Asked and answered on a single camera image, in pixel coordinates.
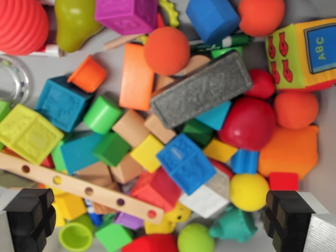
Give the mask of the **black silver gripper right finger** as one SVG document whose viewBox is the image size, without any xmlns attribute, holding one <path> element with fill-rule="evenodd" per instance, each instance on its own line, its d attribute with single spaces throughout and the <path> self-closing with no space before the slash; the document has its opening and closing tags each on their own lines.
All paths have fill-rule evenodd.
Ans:
<svg viewBox="0 0 336 252">
<path fill-rule="evenodd" d="M 307 191 L 266 195 L 264 229 L 275 251 L 335 251 L 335 215 Z"/>
</svg>

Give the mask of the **black silver gripper left finger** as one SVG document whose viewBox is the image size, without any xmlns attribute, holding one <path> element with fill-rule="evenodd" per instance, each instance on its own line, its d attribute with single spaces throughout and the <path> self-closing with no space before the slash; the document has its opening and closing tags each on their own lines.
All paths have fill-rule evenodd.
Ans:
<svg viewBox="0 0 336 252">
<path fill-rule="evenodd" d="M 1 188 L 1 251 L 43 251 L 55 228 L 49 188 Z"/>
</svg>

